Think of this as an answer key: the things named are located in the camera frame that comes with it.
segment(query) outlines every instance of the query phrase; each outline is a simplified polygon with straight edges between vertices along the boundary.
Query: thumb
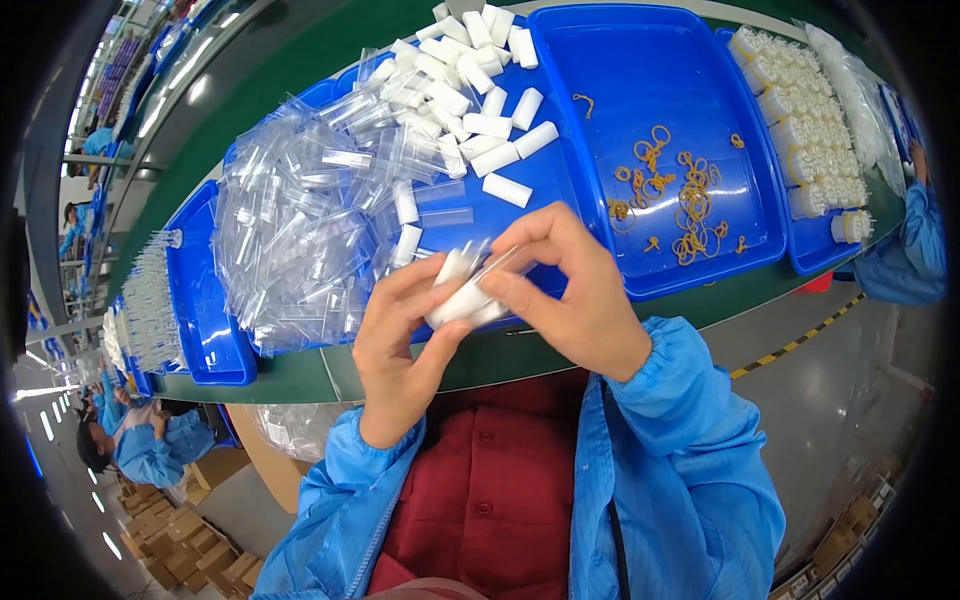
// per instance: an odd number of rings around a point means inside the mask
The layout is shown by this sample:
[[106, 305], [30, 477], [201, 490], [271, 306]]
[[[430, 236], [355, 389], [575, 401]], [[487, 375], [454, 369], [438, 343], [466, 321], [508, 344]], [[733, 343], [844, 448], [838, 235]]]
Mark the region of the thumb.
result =
[[532, 327], [540, 331], [563, 319], [564, 306], [544, 294], [530, 279], [506, 271], [488, 273], [480, 279], [480, 289], [499, 300]]
[[471, 331], [472, 327], [466, 321], [451, 321], [437, 329], [410, 368], [414, 380], [423, 385], [439, 386], [446, 365]]

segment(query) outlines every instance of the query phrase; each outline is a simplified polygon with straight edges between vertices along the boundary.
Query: yellow and black striped tape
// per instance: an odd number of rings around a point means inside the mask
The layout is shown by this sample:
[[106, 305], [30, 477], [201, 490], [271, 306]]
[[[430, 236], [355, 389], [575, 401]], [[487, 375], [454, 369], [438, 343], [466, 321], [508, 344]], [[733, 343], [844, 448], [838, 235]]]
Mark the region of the yellow and black striped tape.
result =
[[759, 360], [757, 360], [757, 361], [755, 361], [755, 362], [747, 365], [747, 366], [744, 367], [743, 369], [737, 369], [736, 371], [730, 373], [730, 379], [736, 379], [736, 378], [738, 378], [738, 377], [742, 377], [743, 375], [747, 374], [747, 373], [750, 372], [750, 371], [754, 371], [754, 370], [756, 370], [756, 369], [759, 369], [759, 368], [762, 367], [763, 365], [769, 365], [770, 363], [774, 362], [775, 360], [777, 360], [778, 358], [780, 358], [781, 356], [783, 356], [784, 354], [786, 354], [786, 353], [789, 352], [790, 350], [795, 349], [797, 346], [799, 346], [799, 345], [802, 344], [803, 342], [809, 340], [809, 339], [812, 338], [813, 336], [817, 335], [818, 333], [820, 333], [821, 331], [823, 331], [824, 329], [826, 329], [828, 325], [832, 324], [834, 321], [836, 321], [837, 319], [839, 319], [844, 313], [846, 313], [848, 310], [850, 310], [851, 308], [853, 308], [858, 302], [860, 302], [861, 300], [863, 300], [863, 299], [865, 299], [865, 298], [867, 298], [867, 295], [864, 294], [863, 292], [860, 292], [860, 294], [857, 295], [856, 298], [854, 298], [853, 300], [850, 300], [849, 302], [847, 302], [847, 305], [846, 305], [846, 306], [844, 306], [844, 307], [841, 308], [840, 310], [838, 310], [838, 311], [836, 311], [835, 313], [833, 313], [833, 315], [831, 315], [828, 319], [826, 319], [826, 320], [823, 321], [822, 323], [818, 324], [816, 327], [810, 329], [810, 330], [807, 331], [804, 335], [802, 335], [801, 337], [797, 338], [797, 339], [794, 340], [793, 342], [790, 342], [789, 344], [787, 344], [787, 345], [784, 346], [783, 348], [780, 348], [780, 349], [777, 350], [776, 352], [772, 352], [772, 353], [770, 353], [770, 354], [767, 354], [767, 355], [764, 356], [763, 358], [761, 358], [761, 359], [759, 359]]

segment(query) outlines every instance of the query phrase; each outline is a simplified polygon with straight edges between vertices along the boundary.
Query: black hair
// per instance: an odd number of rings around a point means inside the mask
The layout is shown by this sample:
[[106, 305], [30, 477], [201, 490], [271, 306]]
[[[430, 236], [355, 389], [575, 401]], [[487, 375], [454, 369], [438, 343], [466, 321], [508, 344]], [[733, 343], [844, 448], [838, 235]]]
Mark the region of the black hair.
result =
[[[70, 151], [70, 154], [78, 155], [81, 153], [82, 150], [83, 148], [74, 148], [73, 150]], [[83, 168], [84, 166], [79, 162], [71, 162], [70, 164], [66, 165], [66, 174], [70, 177], [77, 177], [80, 174], [81, 169]], [[66, 213], [63, 214], [63, 219], [66, 219]]]
[[110, 457], [97, 453], [97, 443], [90, 435], [93, 417], [80, 409], [77, 409], [77, 416], [80, 417], [80, 426], [77, 429], [77, 453], [80, 454], [80, 460], [93, 472], [102, 473], [110, 466]]

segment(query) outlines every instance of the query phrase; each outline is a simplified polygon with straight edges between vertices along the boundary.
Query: green table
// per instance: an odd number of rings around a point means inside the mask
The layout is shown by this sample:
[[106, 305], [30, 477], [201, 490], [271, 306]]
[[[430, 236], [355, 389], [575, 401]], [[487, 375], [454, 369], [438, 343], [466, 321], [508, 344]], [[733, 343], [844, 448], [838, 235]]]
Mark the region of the green table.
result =
[[[436, 0], [355, 0], [331, 9], [329, 15], [305, 28], [274, 56], [256, 66], [191, 137], [157, 185], [128, 243], [114, 266], [110, 294], [119, 290], [132, 259], [153, 229], [160, 228], [180, 201], [222, 157], [236, 134], [253, 126], [276, 106], [287, 90], [306, 89], [356, 59], [361, 46], [384, 47], [397, 36], [408, 36], [423, 26]], [[792, 16], [829, 29], [859, 54], [875, 72], [885, 75], [868, 48], [829, 14], [803, 0], [732, 0], [730, 4], [789, 21]], [[363, 28], [357, 26], [363, 22]], [[714, 27], [736, 28], [738, 23], [708, 19]], [[356, 32], [364, 32], [356, 38]], [[868, 175], [870, 209], [876, 218], [874, 240], [893, 231], [903, 219], [903, 202], [879, 175]], [[641, 318], [684, 316], [696, 327], [715, 324], [797, 289], [816, 276], [799, 277], [789, 258], [766, 267], [665, 298], [634, 304]], [[359, 399], [362, 391], [349, 347], [326, 348], [259, 360], [257, 380], [246, 388], [197, 386], [189, 376], [156, 377], [161, 396], [202, 402], [298, 403]], [[523, 326], [470, 335], [444, 374], [442, 391], [490, 385], [570, 367], [538, 333]], [[331, 379], [329, 372], [335, 373]]]

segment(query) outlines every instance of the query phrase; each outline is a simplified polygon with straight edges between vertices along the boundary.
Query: red plastic object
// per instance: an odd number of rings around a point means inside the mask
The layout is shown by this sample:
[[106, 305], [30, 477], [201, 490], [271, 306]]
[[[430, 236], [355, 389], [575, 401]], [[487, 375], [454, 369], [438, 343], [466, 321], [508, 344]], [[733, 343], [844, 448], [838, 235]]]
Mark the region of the red plastic object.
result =
[[833, 281], [833, 271], [827, 271], [813, 281], [807, 283], [804, 287], [793, 291], [794, 294], [823, 294], [830, 289], [830, 282]]

